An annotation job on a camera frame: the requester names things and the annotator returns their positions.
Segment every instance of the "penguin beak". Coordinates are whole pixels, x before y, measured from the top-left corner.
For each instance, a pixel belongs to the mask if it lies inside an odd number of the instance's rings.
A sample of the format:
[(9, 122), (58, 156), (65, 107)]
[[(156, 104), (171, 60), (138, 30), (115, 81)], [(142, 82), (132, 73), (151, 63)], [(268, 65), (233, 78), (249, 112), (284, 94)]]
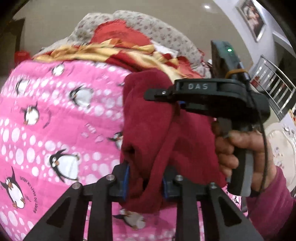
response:
[(8, 183), (8, 187), (9, 187), (10, 190), (13, 188), (11, 182)]

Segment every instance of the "hand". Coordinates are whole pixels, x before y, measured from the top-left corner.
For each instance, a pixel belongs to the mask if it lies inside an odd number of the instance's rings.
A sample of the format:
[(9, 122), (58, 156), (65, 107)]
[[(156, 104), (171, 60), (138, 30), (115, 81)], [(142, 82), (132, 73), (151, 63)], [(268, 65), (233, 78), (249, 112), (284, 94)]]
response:
[[(216, 154), (219, 160), (220, 171), (226, 176), (232, 175), (232, 169), (239, 165), (238, 159), (233, 155), (234, 147), (249, 149), (254, 155), (254, 174), (252, 179), (252, 189), (259, 191), (263, 179), (265, 165), (265, 152), (262, 134), (258, 131), (240, 132), (230, 131), (228, 138), (223, 138), (218, 122), (212, 124), (212, 131), (216, 137)], [(273, 154), (270, 143), (268, 142), (268, 163), (267, 176), (264, 189), (266, 189), (276, 176), (276, 166), (273, 162)]]

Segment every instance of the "black cable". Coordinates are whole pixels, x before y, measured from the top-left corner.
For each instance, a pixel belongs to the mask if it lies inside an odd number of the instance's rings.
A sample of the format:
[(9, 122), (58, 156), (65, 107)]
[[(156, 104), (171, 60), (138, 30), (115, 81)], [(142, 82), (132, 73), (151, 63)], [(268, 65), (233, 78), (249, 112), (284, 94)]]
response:
[(261, 182), (261, 186), (260, 186), (260, 189), (259, 189), (259, 195), (255, 201), (255, 205), (254, 205), (254, 208), (248, 212), (248, 216), (247, 218), (250, 218), (251, 216), (251, 213), (254, 209), (257, 208), (258, 206), (258, 200), (260, 198), (260, 195), (261, 193), (263, 192), (264, 190), (264, 186), (265, 186), (265, 183), (266, 183), (266, 177), (267, 177), (267, 169), (268, 169), (268, 147), (267, 147), (267, 139), (266, 139), (266, 135), (265, 135), (265, 130), (264, 130), (264, 127), (263, 127), (263, 121), (262, 121), (262, 116), (261, 116), (261, 112), (252, 96), (252, 89), (250, 88), (250, 83), (246, 83), (246, 90), (250, 96), (250, 98), (252, 99), (252, 102), (253, 102), (253, 105), (255, 106), (257, 112), (258, 112), (258, 117), (259, 117), (259, 124), (260, 124), (260, 129), (261, 129), (261, 132), (262, 132), (262, 136), (263, 136), (263, 143), (264, 143), (264, 153), (265, 153), (265, 163), (264, 163), (264, 171), (263, 171), (263, 178), (262, 178), (262, 182)]

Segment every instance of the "triangular cutout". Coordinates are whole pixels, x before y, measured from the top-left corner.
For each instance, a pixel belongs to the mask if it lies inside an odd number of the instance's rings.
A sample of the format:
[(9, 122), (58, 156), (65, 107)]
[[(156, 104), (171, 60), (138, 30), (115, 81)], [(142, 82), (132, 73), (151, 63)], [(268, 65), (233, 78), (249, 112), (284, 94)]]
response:
[(242, 222), (239, 216), (236, 215), (234, 210), (226, 203), (226, 201), (222, 197), (219, 197), (219, 204), (222, 211), (225, 226), (231, 227)]
[(47, 224), (61, 228), (64, 224), (71, 198), (66, 198), (64, 202), (58, 207), (58, 209), (49, 217), (46, 221)]

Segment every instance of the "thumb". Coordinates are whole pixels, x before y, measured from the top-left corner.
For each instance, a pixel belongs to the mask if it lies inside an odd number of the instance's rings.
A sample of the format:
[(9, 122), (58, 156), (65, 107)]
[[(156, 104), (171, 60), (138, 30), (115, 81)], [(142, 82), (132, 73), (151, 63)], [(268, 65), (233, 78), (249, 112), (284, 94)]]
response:
[(229, 132), (229, 141), (238, 148), (264, 152), (262, 134), (255, 131), (240, 132), (232, 130)]

